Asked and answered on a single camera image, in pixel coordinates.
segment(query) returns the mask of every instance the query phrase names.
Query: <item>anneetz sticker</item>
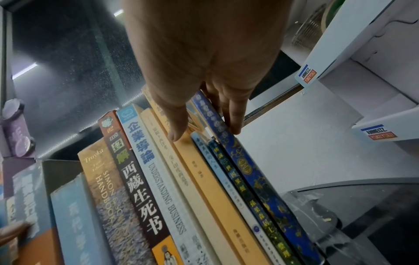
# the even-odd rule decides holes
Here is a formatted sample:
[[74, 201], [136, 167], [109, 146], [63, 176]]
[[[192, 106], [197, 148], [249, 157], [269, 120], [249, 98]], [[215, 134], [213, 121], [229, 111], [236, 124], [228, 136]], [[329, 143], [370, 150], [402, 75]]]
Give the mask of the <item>anneetz sticker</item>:
[[298, 75], [299, 77], [301, 77], [301, 79], [308, 84], [310, 82], [311, 79], [313, 79], [313, 77], [315, 77], [317, 74], [316, 71], [314, 71], [313, 69], [311, 69], [309, 67], [309, 65], [305, 65], [304, 68], [302, 69], [302, 71], [300, 72], [300, 74]]
[[397, 138], [397, 135], [391, 131], [388, 131], [382, 124], [361, 129], [361, 131], [363, 131], [366, 135], [368, 135], [369, 138], [374, 141]]

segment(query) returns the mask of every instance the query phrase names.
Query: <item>hand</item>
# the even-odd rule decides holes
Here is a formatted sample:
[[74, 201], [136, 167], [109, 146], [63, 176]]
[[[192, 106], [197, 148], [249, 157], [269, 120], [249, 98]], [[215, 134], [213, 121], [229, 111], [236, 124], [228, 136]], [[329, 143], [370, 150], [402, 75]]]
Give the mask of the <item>hand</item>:
[[123, 0], [124, 20], [168, 138], [188, 125], [185, 103], [201, 88], [234, 134], [247, 100], [275, 61], [292, 0]]
[[26, 233], [30, 226], [29, 223], [19, 221], [0, 228], [0, 247]]

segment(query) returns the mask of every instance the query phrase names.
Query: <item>cartoon illustration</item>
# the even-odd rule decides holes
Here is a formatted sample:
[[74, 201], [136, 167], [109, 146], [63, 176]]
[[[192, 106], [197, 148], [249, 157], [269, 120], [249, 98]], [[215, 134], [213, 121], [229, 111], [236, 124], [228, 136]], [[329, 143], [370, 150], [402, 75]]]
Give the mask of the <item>cartoon illustration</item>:
[[165, 255], [165, 265], [178, 265], [176, 258], [169, 252], [169, 250], [167, 250], [166, 245], [161, 248], [161, 251]]

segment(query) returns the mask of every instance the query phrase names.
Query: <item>metal object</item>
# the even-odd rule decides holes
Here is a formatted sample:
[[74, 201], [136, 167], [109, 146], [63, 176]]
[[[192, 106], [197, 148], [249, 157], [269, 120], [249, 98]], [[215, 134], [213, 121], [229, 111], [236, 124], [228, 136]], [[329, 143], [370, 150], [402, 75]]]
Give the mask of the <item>metal object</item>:
[[321, 22], [326, 4], [317, 8], [313, 14], [307, 18], [300, 29], [292, 38], [292, 45], [313, 50], [314, 46], [322, 36]]

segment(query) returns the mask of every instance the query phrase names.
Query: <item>ceiling light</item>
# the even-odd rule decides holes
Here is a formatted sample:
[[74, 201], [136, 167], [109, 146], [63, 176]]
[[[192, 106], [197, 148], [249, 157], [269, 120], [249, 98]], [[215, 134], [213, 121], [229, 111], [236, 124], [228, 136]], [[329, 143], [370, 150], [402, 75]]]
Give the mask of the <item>ceiling light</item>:
[[14, 79], [18, 78], [19, 76], [21, 76], [21, 75], [23, 75], [24, 73], [26, 73], [27, 71], [29, 71], [29, 70], [31, 70], [31, 69], [33, 69], [33, 68], [35, 68], [36, 66], [38, 66], [36, 63], [31, 64], [30, 66], [26, 67], [26, 68], [25, 68], [25, 69], [23, 69], [22, 71], [18, 72], [16, 75], [13, 75], [13, 76], [12, 76], [12, 79], [14, 80]]
[[117, 12], [115, 12], [113, 15], [117, 17], [117, 16], [121, 15], [123, 12], [124, 11], [122, 9], [120, 9]]

